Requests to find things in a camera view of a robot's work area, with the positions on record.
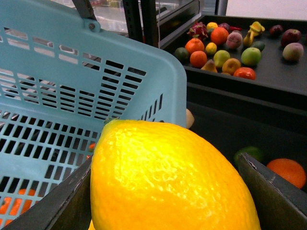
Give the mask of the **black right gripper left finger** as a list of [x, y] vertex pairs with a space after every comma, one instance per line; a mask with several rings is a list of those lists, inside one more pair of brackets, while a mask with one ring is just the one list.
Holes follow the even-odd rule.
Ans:
[[5, 230], [87, 230], [91, 222], [92, 158], [37, 204], [4, 227]]

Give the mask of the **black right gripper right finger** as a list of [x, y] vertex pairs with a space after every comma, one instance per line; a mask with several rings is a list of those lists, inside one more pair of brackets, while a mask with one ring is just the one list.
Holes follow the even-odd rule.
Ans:
[[255, 202], [263, 230], [305, 230], [307, 194], [247, 153], [238, 156], [238, 170]]

